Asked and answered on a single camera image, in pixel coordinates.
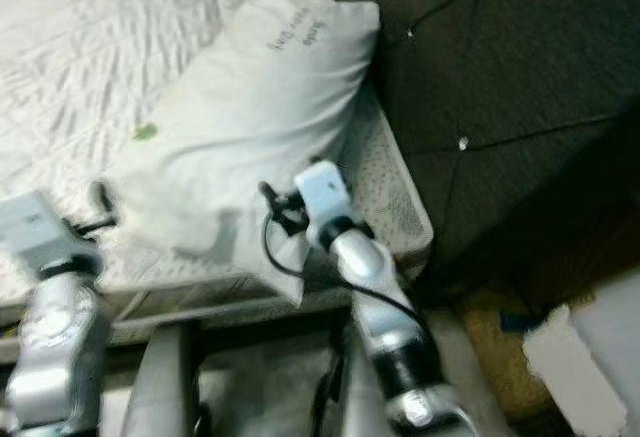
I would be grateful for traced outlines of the white pillow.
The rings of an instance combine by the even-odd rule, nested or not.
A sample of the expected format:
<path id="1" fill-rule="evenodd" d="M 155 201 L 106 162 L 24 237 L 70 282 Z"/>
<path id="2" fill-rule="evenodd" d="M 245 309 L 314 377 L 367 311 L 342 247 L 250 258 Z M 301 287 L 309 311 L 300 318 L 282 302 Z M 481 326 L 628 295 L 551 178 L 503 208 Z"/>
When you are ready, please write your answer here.
<path id="1" fill-rule="evenodd" d="M 251 274 L 301 303 L 305 246 L 264 228 L 261 184 L 291 187 L 342 148 L 381 26 L 371 1 L 244 0 L 104 173 L 129 240 Z"/>

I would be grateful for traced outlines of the grey bed base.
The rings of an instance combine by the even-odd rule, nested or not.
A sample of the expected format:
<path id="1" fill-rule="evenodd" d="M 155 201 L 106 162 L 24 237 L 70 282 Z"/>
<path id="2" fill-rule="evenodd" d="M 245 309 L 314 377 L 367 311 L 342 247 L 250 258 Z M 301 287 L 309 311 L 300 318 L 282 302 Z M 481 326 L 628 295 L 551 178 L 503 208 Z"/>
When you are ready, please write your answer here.
<path id="1" fill-rule="evenodd" d="M 97 283 L 106 313 L 114 319 L 110 344 L 136 344 L 152 329 L 180 321 L 200 321 L 214 328 L 274 321 L 294 313 L 320 312 L 346 304 L 343 291 L 308 285 L 301 300 L 283 297 L 247 274 L 215 280 L 155 281 L 150 287 L 123 285 L 102 278 Z"/>

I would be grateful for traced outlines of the white quilted mattress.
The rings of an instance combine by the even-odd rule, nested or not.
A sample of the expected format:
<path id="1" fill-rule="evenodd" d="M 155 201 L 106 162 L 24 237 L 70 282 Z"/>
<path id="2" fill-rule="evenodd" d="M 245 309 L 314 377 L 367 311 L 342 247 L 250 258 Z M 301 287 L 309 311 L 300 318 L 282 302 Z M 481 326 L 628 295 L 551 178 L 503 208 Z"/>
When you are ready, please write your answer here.
<path id="1" fill-rule="evenodd" d="M 170 130 L 150 118 L 157 100 L 244 1 L 0 0 L 0 201 L 41 190 L 63 216 L 90 219 L 91 184 L 125 162 L 127 144 Z M 419 265 L 433 225 L 378 95 L 366 86 L 357 103 L 335 161 L 376 236 Z M 131 317 L 280 296 L 241 268 L 122 231 L 96 233 L 106 258 L 97 286 Z"/>

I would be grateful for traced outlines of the grey left robot leg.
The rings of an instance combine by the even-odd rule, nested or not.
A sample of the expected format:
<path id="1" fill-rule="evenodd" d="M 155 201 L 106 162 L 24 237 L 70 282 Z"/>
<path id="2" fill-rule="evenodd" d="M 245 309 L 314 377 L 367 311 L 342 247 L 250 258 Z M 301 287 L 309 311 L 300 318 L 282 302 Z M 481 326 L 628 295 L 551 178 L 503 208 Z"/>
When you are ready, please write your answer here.
<path id="1" fill-rule="evenodd" d="M 196 323 L 151 333 L 128 402 L 122 437 L 195 437 L 198 419 Z"/>

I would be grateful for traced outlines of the dark tufted headboard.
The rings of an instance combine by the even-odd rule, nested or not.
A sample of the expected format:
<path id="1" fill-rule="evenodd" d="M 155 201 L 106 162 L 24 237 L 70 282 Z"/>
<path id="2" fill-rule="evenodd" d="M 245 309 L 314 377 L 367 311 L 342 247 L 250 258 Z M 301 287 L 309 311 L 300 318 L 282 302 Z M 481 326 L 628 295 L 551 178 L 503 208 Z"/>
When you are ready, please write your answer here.
<path id="1" fill-rule="evenodd" d="M 506 276 L 640 193 L 640 0 L 380 7 L 370 80 L 435 237 L 426 303 Z"/>

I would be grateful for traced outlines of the tan floor mat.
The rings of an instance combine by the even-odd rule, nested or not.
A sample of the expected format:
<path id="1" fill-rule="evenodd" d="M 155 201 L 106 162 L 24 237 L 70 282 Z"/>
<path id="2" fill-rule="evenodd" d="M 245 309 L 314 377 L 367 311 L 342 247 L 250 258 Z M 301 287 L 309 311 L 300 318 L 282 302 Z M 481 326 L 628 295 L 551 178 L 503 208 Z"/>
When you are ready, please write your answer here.
<path id="1" fill-rule="evenodd" d="M 529 369 L 527 332 L 538 327 L 545 309 L 503 287 L 471 292 L 454 306 L 500 414 L 521 432 L 539 433 L 563 423 L 556 402 Z"/>

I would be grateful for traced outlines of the white box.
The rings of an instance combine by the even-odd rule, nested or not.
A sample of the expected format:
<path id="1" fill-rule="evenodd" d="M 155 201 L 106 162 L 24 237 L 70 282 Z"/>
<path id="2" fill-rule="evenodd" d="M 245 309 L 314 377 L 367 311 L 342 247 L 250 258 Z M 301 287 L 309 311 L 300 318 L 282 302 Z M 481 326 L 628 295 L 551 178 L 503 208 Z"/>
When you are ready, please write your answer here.
<path id="1" fill-rule="evenodd" d="M 527 333 L 527 367 L 577 437 L 640 437 L 640 281 L 590 297 Z"/>

